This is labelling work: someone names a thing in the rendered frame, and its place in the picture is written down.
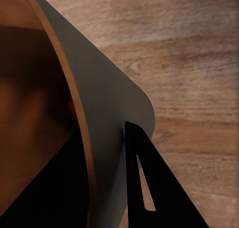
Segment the trash can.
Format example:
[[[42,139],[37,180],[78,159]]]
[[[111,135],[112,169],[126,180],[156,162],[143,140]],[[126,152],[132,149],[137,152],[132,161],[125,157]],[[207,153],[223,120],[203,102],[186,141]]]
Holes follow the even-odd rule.
[[[120,228],[126,121],[151,140],[154,109],[136,83],[46,0],[0,0],[0,217],[80,128],[86,228]]]

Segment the can of soda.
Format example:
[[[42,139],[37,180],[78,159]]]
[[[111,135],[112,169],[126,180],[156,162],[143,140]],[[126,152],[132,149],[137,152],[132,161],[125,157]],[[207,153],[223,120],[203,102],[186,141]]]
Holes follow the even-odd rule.
[[[74,115],[77,118],[77,114],[76,114],[76,110],[75,110],[75,106],[74,106],[74,102],[73,102],[72,96],[70,97],[70,100],[68,101],[68,103],[69,103],[69,107],[71,108],[72,112],[74,113]]]

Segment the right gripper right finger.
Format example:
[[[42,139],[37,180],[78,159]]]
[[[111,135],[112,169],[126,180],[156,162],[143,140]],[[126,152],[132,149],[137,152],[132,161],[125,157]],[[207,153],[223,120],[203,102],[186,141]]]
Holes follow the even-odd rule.
[[[156,211],[144,207],[138,155]],[[125,122],[128,228],[209,228],[144,130]]]

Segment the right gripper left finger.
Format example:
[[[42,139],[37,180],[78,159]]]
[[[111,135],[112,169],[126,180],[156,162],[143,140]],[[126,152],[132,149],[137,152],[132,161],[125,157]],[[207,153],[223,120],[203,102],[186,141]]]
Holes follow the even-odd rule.
[[[86,228],[89,184],[80,128],[0,217],[0,228]]]

